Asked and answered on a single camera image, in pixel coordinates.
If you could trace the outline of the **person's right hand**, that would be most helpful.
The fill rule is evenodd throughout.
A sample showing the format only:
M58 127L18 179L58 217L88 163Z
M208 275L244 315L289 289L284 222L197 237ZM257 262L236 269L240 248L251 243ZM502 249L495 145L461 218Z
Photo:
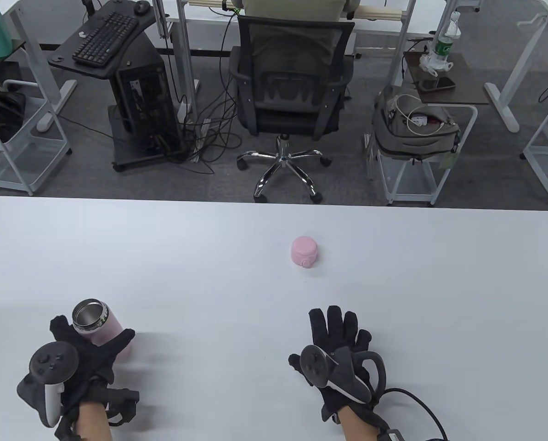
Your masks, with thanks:
M323 399L322 420L340 422L339 412L349 407L364 423L384 433L389 425L374 407L385 392L386 369L378 353L370 351L371 334L359 327L353 311L339 306L309 311L312 344L291 354L289 365Z

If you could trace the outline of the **person's left hand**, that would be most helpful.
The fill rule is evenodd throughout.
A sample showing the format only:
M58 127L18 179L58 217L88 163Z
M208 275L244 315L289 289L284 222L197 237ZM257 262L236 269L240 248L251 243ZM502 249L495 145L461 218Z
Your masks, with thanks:
M64 382L61 395L62 415L74 413L83 403L110 403L108 385L114 382L113 365L119 353L135 338L133 329L125 329L101 346L81 336L64 315L51 320L50 331L55 341L65 342L77 350L76 372Z

